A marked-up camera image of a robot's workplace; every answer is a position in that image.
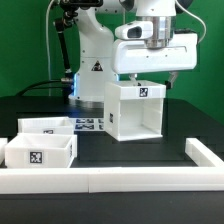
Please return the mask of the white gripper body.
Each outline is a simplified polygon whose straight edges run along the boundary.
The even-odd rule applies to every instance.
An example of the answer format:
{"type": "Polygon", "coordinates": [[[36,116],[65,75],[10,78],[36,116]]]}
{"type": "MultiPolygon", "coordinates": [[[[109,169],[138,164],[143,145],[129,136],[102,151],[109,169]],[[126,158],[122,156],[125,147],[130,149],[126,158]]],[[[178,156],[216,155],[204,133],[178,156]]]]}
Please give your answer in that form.
{"type": "Polygon", "coordinates": [[[149,49],[143,40],[116,40],[111,67],[115,73],[148,73],[194,69],[197,64],[197,35],[175,34],[167,47],[149,49]]]}

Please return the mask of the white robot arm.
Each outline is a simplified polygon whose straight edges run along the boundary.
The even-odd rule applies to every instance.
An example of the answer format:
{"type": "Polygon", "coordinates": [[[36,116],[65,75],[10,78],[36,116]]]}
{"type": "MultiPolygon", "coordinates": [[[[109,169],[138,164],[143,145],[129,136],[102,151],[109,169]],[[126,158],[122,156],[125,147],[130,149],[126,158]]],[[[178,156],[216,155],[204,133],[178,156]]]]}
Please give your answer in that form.
{"type": "Polygon", "coordinates": [[[79,104],[103,104],[105,86],[122,74],[170,73],[170,88],[180,70],[196,66],[197,35],[175,29],[176,16],[193,0],[51,0],[63,10],[54,21],[71,81],[66,98],[79,104]],[[80,66],[71,70],[64,30],[76,26],[80,66]]]}

